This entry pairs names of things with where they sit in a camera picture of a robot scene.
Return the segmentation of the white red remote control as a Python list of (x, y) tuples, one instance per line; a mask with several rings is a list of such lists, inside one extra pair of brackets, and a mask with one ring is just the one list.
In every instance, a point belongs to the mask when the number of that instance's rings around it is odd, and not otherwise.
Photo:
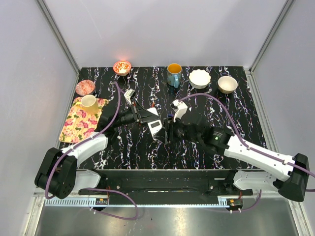
[(147, 125), (148, 125), (148, 128), (149, 128), (149, 130), (150, 130), (150, 133), (151, 133), (151, 136), (152, 136), (153, 140), (157, 141), (157, 140), (155, 139), (155, 134), (156, 134), (161, 128), (163, 128), (161, 119), (155, 120), (155, 121), (153, 121), (153, 122), (149, 122), (149, 123), (147, 123)]

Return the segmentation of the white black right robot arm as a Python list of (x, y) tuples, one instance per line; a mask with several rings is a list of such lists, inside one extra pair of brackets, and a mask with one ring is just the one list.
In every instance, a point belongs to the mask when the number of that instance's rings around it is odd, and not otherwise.
[(148, 127), (154, 140), (165, 144), (177, 141), (197, 143), (211, 155), (238, 159), (261, 169), (261, 172), (252, 174), (236, 171), (234, 177), (224, 182), (224, 190), (230, 195), (257, 188), (278, 192), (292, 201), (304, 201), (310, 168), (308, 158), (303, 154), (276, 153), (245, 141), (231, 131), (208, 125), (184, 124), (179, 119), (154, 121)]

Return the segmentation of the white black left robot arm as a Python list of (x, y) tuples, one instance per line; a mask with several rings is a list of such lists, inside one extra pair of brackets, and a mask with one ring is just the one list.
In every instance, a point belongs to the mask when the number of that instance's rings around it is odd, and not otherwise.
[(72, 191), (90, 188), (95, 194), (105, 192), (105, 175), (96, 170), (79, 171), (78, 167), (97, 152), (115, 141), (116, 128), (131, 123), (147, 124), (152, 135), (161, 128), (156, 108), (144, 109), (134, 102), (130, 108), (107, 116), (103, 111), (96, 130), (92, 135), (77, 144), (66, 148), (50, 148), (41, 163), (34, 183), (48, 191), (52, 197), (66, 198)]

